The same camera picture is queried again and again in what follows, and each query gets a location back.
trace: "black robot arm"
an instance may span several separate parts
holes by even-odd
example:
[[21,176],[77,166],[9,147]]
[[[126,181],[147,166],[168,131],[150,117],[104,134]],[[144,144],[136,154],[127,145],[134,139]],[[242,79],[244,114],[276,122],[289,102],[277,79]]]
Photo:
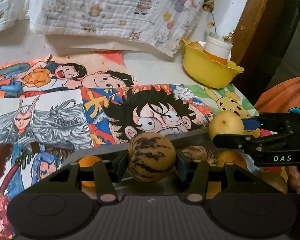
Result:
[[254,138],[252,135],[218,134],[213,143],[219,148],[242,149],[256,166],[295,166],[300,164],[300,114],[262,113],[251,119],[260,128],[277,134]]

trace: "yellow plastic bowl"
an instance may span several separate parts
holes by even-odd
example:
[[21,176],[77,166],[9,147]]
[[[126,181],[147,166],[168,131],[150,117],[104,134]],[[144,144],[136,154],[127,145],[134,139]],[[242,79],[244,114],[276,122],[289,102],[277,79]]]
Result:
[[232,61],[229,61],[225,66],[220,62],[211,60],[203,51],[189,46],[192,41],[185,39],[182,41],[186,46],[183,67],[191,77],[205,86],[215,89],[224,88],[230,84],[236,75],[244,71],[244,68],[237,66]]

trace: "white screw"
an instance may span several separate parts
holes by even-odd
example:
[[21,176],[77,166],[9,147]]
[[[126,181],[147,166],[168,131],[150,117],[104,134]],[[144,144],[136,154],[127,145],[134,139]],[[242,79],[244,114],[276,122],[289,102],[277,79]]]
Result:
[[103,194],[103,195],[101,195],[100,199],[103,202],[112,202],[112,201],[115,201],[115,195],[113,195],[113,194]]
[[203,197],[200,194],[189,194],[187,199],[191,202],[199,202]]

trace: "white cup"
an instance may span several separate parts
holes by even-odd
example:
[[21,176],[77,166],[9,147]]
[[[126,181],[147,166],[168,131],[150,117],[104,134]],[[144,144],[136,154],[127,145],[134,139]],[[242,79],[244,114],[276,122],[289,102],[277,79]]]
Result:
[[232,46],[233,44],[231,42],[224,41],[221,36],[214,33],[209,33],[204,50],[217,57],[228,59]]

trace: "cartoon boy face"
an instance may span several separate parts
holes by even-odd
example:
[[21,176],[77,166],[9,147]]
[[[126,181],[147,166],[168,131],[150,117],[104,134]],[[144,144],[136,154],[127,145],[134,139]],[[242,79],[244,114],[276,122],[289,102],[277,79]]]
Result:
[[[137,108],[133,110],[133,121],[139,129],[145,132],[160,133],[161,135],[187,132],[191,129],[191,120],[188,116],[178,116],[176,110],[168,104],[169,108],[159,103],[145,105],[138,115]],[[137,131],[132,126],[125,128],[126,136],[132,139]]]
[[16,116],[16,119],[14,121],[15,126],[19,129],[19,130],[23,130],[25,129],[29,123],[30,123],[30,118],[31,118],[31,112],[27,111],[26,113],[22,114],[19,113]]
[[49,176],[51,173],[57,170],[54,164],[48,164],[47,162],[42,162],[40,164],[40,179],[44,179],[45,177]]
[[122,88],[127,87],[123,79],[102,71],[87,75],[81,84],[86,88]]
[[74,69],[73,66],[67,65],[59,65],[54,73],[58,79],[69,79],[77,77],[79,75],[79,73]]

